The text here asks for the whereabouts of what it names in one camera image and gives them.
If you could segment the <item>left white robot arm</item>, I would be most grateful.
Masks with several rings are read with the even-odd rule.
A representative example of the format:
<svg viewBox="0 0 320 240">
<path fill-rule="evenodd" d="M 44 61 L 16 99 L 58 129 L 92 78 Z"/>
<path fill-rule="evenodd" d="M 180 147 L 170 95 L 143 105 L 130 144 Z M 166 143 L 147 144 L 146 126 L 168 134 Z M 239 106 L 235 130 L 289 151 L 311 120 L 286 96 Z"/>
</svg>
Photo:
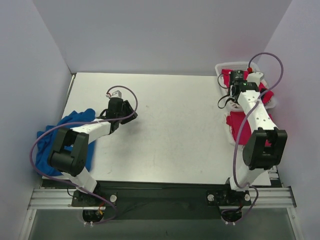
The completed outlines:
<svg viewBox="0 0 320 240">
<path fill-rule="evenodd" d="M 90 206 L 101 201 L 101 193 L 96 190 L 97 181 L 91 176 L 85 165 L 89 144 L 97 139 L 111 135 L 119 125 L 124 125 L 138 117 L 128 100 L 111 97 L 108 108 L 90 124 L 58 129 L 53 141 L 47 163 L 61 172 L 79 191 L 83 192 L 83 200 Z"/>
</svg>

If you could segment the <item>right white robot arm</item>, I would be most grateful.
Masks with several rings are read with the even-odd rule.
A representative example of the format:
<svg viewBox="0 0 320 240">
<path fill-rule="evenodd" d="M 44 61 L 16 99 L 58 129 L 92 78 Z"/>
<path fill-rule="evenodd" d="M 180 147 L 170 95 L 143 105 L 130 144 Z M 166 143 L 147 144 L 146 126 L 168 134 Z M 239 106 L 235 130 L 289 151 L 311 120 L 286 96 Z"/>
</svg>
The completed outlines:
<svg viewBox="0 0 320 240">
<path fill-rule="evenodd" d="M 237 201 L 239 192 L 248 190 L 262 173 L 281 162 L 288 139 L 287 132 L 276 126 L 263 104 L 259 90 L 261 76 L 261 73 L 250 73 L 245 79 L 243 70 L 229 73 L 230 97 L 241 106 L 245 117 L 235 143 L 230 187 L 221 192 L 222 200 L 227 204 Z M 245 123 L 249 124 L 251 135 L 242 150 L 243 165 L 237 168 L 239 139 Z"/>
</svg>

